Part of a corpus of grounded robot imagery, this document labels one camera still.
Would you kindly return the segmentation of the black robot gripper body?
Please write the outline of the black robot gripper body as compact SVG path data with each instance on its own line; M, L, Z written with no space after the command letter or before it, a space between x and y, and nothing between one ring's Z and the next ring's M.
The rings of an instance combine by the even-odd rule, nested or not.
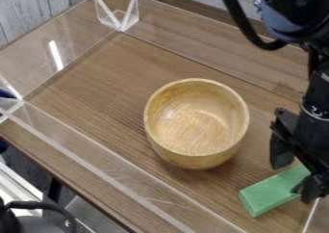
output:
M299 106L299 114L283 108L275 109L270 129L272 134L291 141L294 159L299 160L310 174L329 176L329 108L306 98L302 98Z

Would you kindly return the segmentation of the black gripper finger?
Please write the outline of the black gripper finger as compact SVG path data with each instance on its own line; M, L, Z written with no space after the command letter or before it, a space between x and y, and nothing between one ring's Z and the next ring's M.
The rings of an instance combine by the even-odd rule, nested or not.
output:
M318 173L306 176L290 190L292 194L301 196L303 203L310 203L318 197L329 195L329 176Z
M272 169L288 166L294 161L292 143L276 134L270 138L270 164Z

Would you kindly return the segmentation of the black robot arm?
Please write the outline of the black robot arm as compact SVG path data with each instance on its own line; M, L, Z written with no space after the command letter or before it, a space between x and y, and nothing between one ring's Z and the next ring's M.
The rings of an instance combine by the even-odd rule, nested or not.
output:
M297 114L275 109L270 163L274 169L299 161L309 175L291 192L310 202L329 195L329 0L254 0L263 24L275 39L255 33L238 0L222 0L246 39L268 51L290 43L309 54L309 86Z

